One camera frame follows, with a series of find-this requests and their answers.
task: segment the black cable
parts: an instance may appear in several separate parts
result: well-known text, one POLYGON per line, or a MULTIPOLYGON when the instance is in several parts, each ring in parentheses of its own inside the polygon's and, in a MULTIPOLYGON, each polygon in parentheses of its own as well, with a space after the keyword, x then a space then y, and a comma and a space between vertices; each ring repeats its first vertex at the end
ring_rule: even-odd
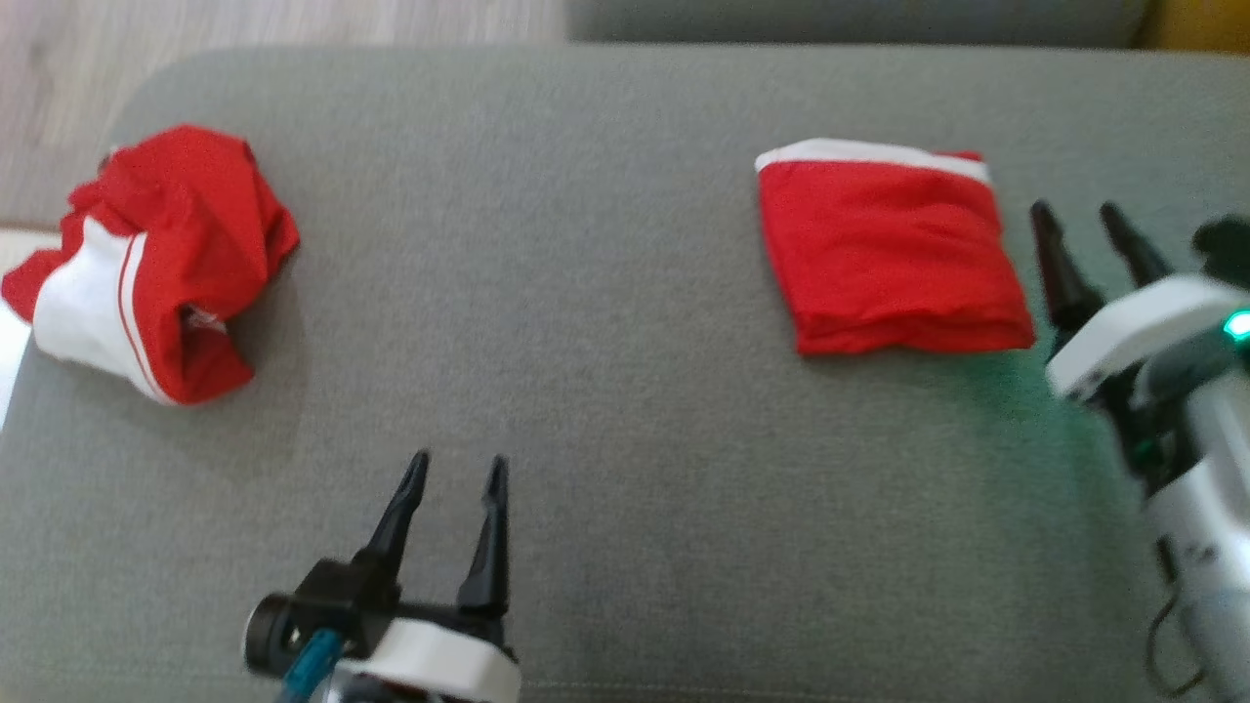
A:
POLYGON ((1155 615, 1154 622, 1150 623, 1150 632, 1146 634, 1146 678, 1150 679, 1150 685, 1155 688, 1155 692, 1166 698, 1180 698, 1190 690, 1194 690, 1194 688, 1202 683, 1202 679, 1206 678, 1206 672, 1198 669, 1198 673, 1189 680, 1172 688, 1172 685, 1164 679, 1164 675, 1159 673, 1159 663, 1155 660, 1155 640, 1159 635, 1159 628, 1164 624, 1164 620, 1168 619, 1168 615, 1171 614, 1172 608, 1175 607, 1176 594, 1172 593, 1164 608, 1159 610, 1158 615, 1155 615))

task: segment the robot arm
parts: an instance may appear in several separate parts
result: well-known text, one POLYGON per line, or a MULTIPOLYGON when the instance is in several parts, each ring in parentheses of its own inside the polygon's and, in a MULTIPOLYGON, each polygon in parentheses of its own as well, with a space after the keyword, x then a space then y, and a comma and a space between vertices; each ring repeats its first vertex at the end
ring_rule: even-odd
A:
POLYGON ((1180 695, 1205 679, 1219 700, 1246 703, 1250 357, 1239 341, 1250 338, 1250 291, 1174 274, 1110 203, 1102 220, 1139 286, 1110 304, 1082 279, 1049 208, 1034 205, 1038 260, 1056 328, 1046 374, 1058 397, 1105 412, 1142 483, 1145 514, 1175 594, 1151 628, 1150 663, 1154 628, 1175 607, 1202 667, 1164 693, 1180 695))
POLYGON ((291 594, 265 597, 244 637, 244 660, 284 682, 279 702, 516 703, 521 673, 504 643, 508 613, 508 460, 495 458, 486 518, 455 605, 401 603, 398 583, 430 455, 412 458, 372 539, 351 562, 318 562, 291 594))

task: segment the folded red cloth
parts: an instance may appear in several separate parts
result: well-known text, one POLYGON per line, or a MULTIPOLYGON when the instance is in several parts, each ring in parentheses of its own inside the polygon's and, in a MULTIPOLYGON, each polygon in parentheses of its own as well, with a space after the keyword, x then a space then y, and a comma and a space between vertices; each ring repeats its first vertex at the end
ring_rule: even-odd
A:
POLYGON ((299 244, 248 144, 178 126, 118 150, 69 200, 61 249, 36 251, 0 284, 35 344, 166 404, 248 383, 224 323, 299 244))
POLYGON ((755 168, 800 354, 1032 345, 976 154, 812 139, 762 154, 755 168))

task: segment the gray cushion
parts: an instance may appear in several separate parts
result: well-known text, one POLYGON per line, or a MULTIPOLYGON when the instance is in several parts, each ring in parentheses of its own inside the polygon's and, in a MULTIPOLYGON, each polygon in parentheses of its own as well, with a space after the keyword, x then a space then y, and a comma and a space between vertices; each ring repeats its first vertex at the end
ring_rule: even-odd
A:
MULTIPOLYGON (((1044 350, 804 360, 756 154, 979 149, 1032 311, 1049 196, 1191 266, 1245 209, 1250 65, 1052 51, 265 50, 166 70, 119 143, 246 136, 304 234, 196 409, 31 352, 0 435, 0 695, 266 700, 249 609, 350 555, 434 449, 404 569, 450 599, 514 458, 526 700, 1152 699, 1139 495, 1044 350)), ((1044 338, 1049 338, 1041 325, 1044 338)), ((1174 675, 1190 665, 1175 640, 1174 675)))

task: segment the wooden floor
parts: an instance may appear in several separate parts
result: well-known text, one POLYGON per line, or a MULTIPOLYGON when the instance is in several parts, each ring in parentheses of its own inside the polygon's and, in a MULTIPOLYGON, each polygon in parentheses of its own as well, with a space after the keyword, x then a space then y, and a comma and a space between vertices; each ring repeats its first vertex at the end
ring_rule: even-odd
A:
POLYGON ((0 0, 0 224, 55 225, 126 99, 182 56, 562 39, 561 0, 0 0))

